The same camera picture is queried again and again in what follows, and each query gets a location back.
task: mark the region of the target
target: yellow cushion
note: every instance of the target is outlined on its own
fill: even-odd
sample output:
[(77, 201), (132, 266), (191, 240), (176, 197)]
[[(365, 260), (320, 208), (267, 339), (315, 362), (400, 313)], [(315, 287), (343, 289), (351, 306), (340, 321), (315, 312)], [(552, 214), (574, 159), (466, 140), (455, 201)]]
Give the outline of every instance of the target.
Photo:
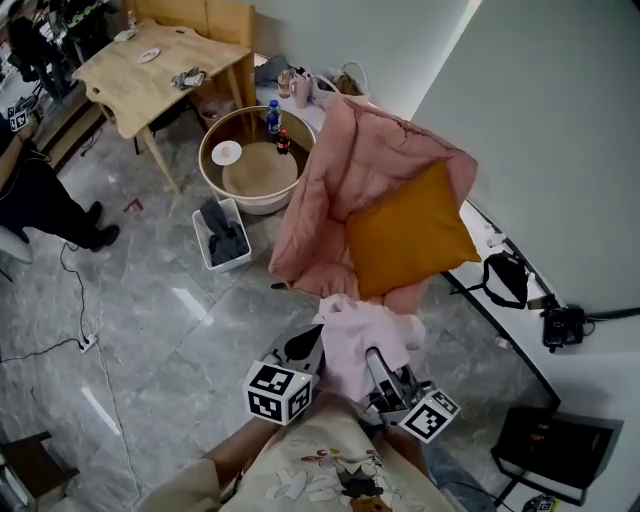
[(444, 160), (351, 215), (347, 243), (362, 300), (465, 261), (481, 261), (460, 218)]

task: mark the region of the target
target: gray tile floor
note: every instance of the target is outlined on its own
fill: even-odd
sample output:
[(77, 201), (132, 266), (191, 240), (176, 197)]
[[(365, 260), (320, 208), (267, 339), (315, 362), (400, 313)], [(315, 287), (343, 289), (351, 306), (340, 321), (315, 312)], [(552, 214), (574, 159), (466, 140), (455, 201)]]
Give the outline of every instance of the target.
[[(191, 224), (192, 212), (210, 196), (197, 166), (201, 138), (189, 115), (157, 135), (184, 186), (181, 197), (165, 187), (149, 152), (136, 156), (133, 143), (111, 125), (60, 174), (84, 207), (102, 201), (105, 221), (119, 223), (122, 235), (99, 254), (65, 252), (85, 283), (85, 319), (98, 331), (113, 398), (96, 349), (82, 355), (71, 343), (0, 367), (5, 437), (48, 429), (57, 453), (80, 470), (58, 512), (122, 510), (235, 431), (247, 419), (240, 384), (251, 361), (316, 311), (315, 300), (269, 287), (274, 279), (267, 264), (281, 214), (245, 216), (250, 266), (227, 274), (204, 268)], [(124, 213), (135, 198), (144, 210)], [(3, 359), (78, 335), (79, 288), (60, 266), (62, 241), (28, 234), (36, 252), (32, 265), (0, 257), (15, 280), (0, 279)], [(521, 401), (546, 403), (547, 396), (516, 353), (495, 344), (490, 324), (449, 291), (443, 278), (434, 278), (419, 313), (427, 340), (412, 364), (463, 408), (442, 436), (446, 448), (498, 492), (505, 479), (489, 448), (506, 410)], [(120, 417), (122, 432), (101, 419), (89, 394), (116, 425)]]

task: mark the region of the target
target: white plastic bin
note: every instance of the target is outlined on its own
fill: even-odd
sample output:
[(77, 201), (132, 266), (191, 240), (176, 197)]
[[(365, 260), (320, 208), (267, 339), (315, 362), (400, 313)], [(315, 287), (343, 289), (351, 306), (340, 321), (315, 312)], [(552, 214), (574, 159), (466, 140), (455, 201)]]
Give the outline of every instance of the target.
[(212, 266), (211, 252), (209, 251), (209, 239), (214, 233), (205, 223), (204, 217), (202, 216), (202, 212), (200, 210), (196, 210), (195, 212), (193, 212), (193, 227), (196, 230), (196, 236), (198, 237), (198, 243), (200, 244), (200, 251), (202, 251), (202, 258), (204, 259), (205, 266), (209, 270), (213, 270), (214, 272), (228, 272), (232, 268), (239, 267), (240, 265), (244, 265), (245, 263), (249, 263), (251, 261), (251, 244), (249, 243), (247, 231), (244, 229), (244, 224), (242, 223), (242, 219), (240, 218), (240, 212), (238, 212), (238, 206), (236, 205), (236, 202), (233, 199), (228, 198), (219, 201), (218, 204), (220, 205), (220, 208), (222, 208), (222, 211), (224, 212), (229, 222), (235, 221), (240, 224), (242, 232), (244, 233), (244, 237), (247, 240), (247, 247), (249, 248), (249, 252), (247, 254), (238, 256), (237, 258), (229, 260), (226, 263)]

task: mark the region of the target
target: small plate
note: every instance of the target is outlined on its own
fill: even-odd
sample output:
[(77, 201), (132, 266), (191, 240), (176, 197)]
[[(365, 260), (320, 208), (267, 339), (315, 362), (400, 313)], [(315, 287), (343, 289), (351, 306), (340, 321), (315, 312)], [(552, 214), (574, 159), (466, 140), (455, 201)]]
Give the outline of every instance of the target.
[(217, 144), (211, 152), (211, 159), (214, 164), (221, 166), (231, 165), (237, 162), (242, 155), (242, 146), (234, 140), (225, 140)]
[(151, 48), (151, 50), (147, 50), (140, 57), (138, 57), (138, 62), (140, 64), (144, 64), (146, 62), (150, 62), (155, 59), (158, 55), (160, 55), (160, 48)]

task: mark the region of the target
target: black speaker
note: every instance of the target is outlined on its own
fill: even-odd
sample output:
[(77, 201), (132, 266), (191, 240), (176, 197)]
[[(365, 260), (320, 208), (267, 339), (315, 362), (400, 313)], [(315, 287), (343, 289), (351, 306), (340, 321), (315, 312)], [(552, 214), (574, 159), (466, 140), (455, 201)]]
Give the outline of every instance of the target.
[(605, 470), (623, 423), (516, 407), (491, 454), (505, 475), (581, 506)]

